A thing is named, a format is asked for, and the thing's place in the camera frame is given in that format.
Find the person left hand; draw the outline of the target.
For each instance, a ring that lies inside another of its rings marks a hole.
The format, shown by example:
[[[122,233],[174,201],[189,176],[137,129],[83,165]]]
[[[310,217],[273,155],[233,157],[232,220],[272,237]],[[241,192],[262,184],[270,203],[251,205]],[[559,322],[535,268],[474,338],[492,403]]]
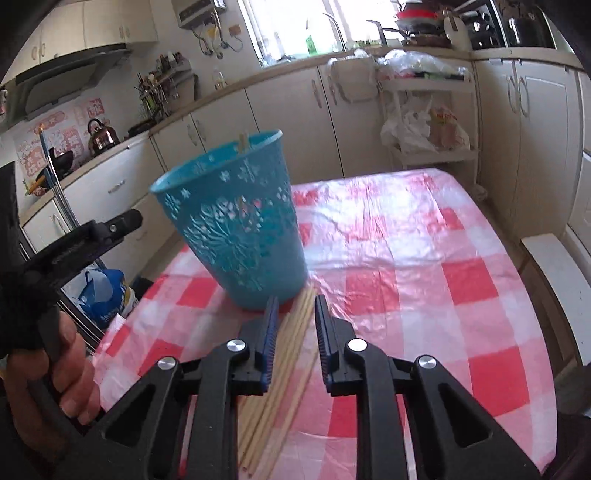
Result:
[[[43,350],[16,350],[8,356],[5,388],[13,424],[24,444],[49,461],[66,448],[66,439],[47,422],[28,390],[28,383],[51,375],[59,393],[61,412],[86,425],[100,411],[99,387],[94,367],[86,357],[86,344],[72,318],[60,314],[60,357],[51,362]]]

